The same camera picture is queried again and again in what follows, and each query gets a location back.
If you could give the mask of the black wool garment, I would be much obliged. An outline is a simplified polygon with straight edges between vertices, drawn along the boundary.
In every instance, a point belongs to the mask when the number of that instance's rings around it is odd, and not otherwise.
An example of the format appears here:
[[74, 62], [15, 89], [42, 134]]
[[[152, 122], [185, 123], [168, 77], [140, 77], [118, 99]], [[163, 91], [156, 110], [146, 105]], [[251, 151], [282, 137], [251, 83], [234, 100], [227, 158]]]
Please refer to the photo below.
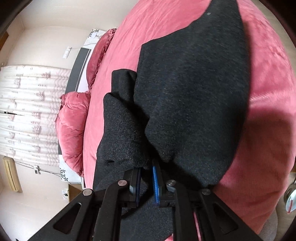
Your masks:
[[165, 240], [168, 208], [157, 208], [152, 167], [184, 185], [216, 185], [230, 167], [249, 96], [249, 59], [236, 1], [211, 1], [187, 27], [142, 45], [136, 71], [112, 72], [103, 99], [95, 189], [141, 169], [139, 208], [122, 213], [121, 240]]

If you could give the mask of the pink velvet bed cover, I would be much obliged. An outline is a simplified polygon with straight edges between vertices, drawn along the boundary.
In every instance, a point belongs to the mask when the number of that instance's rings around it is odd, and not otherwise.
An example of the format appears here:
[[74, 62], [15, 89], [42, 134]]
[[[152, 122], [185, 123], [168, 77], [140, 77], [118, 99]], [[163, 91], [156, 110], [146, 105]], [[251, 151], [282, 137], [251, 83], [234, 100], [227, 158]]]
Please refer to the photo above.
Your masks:
[[[187, 27], [209, 1], [139, 1], [119, 25], [92, 90], [84, 132], [84, 180], [92, 187], [113, 70], [136, 70], [142, 44]], [[259, 233], [295, 162], [295, 76], [281, 40], [252, 1], [239, 1], [250, 52], [249, 111], [236, 157], [215, 193]]]

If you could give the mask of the grey fabric chair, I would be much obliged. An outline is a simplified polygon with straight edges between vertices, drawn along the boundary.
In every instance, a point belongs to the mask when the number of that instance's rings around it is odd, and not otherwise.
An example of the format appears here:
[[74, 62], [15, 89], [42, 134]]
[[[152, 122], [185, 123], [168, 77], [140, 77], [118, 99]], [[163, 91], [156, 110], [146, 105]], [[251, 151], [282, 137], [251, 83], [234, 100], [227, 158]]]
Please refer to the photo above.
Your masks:
[[278, 215], [276, 213], [276, 210], [274, 210], [274, 212], [265, 222], [258, 236], [263, 241], [274, 241], [276, 237], [277, 229], [278, 229]]

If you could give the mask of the air conditioner unit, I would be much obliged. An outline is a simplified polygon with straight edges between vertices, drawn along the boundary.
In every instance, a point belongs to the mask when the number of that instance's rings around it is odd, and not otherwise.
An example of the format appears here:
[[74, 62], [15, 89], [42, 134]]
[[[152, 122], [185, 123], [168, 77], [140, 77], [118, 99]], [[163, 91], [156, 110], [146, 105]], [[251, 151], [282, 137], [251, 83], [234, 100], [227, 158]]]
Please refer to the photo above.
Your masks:
[[4, 156], [3, 165], [10, 189], [13, 192], [22, 193], [22, 187], [20, 184], [14, 159]]

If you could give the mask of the folded red duvet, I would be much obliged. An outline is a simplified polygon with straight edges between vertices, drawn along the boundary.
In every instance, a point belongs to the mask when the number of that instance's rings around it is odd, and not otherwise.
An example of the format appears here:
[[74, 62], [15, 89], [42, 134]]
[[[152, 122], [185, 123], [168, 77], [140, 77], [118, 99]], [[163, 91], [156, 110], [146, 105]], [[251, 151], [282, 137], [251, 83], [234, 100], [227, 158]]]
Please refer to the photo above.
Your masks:
[[55, 120], [63, 160], [80, 177], [84, 176], [83, 138], [90, 97], [88, 91], [73, 91], [62, 95], [61, 107]]

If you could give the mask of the white and grey headboard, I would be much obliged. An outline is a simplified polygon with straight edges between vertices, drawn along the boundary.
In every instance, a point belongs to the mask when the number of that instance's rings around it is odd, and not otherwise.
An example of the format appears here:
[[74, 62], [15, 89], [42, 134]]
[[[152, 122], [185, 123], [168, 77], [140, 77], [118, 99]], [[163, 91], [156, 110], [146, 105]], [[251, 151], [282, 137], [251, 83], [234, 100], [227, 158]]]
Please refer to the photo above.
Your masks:
[[[86, 79], [86, 68], [92, 52], [100, 40], [106, 33], [104, 30], [93, 29], [86, 38], [83, 46], [78, 48], [79, 52], [71, 69], [69, 80], [66, 86], [65, 94], [69, 92], [86, 92], [88, 83]], [[63, 182], [68, 184], [79, 184], [84, 188], [84, 179], [74, 172], [64, 161], [60, 145], [58, 145], [60, 177]]]

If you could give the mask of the patterned white curtain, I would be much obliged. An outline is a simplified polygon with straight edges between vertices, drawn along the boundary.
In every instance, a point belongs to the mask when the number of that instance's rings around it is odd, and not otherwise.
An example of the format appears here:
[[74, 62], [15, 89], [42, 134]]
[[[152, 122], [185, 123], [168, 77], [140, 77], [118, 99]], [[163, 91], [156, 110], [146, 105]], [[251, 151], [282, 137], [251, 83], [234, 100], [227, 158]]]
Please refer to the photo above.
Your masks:
[[58, 166], [55, 119], [70, 73], [34, 65], [1, 68], [1, 155]]

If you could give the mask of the dark red pillow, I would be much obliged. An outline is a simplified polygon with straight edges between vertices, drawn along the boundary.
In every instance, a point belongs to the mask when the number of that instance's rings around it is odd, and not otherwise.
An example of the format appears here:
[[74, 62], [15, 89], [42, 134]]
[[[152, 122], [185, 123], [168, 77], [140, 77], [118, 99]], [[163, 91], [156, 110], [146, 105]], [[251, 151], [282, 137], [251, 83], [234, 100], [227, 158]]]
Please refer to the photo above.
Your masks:
[[96, 43], [92, 55], [89, 59], [86, 68], [86, 80], [88, 84], [88, 89], [91, 90], [95, 82], [96, 75], [99, 71], [100, 65], [103, 58], [109, 48], [109, 45], [114, 37], [117, 28], [109, 29], [106, 33], [102, 35], [99, 41]]

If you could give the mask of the wall power strip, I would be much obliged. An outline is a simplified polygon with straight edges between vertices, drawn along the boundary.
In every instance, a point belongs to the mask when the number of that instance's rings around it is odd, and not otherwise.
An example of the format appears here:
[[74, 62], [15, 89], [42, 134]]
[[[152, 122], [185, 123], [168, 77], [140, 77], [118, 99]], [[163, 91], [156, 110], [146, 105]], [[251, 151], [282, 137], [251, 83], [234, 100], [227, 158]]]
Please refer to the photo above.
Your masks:
[[68, 58], [68, 56], [69, 56], [69, 54], [70, 54], [70, 52], [71, 52], [71, 50], [72, 50], [72, 47], [67, 47], [66, 48], [66, 50], [65, 50], [65, 52], [64, 52], [64, 54], [63, 54], [63, 59], [67, 59]]

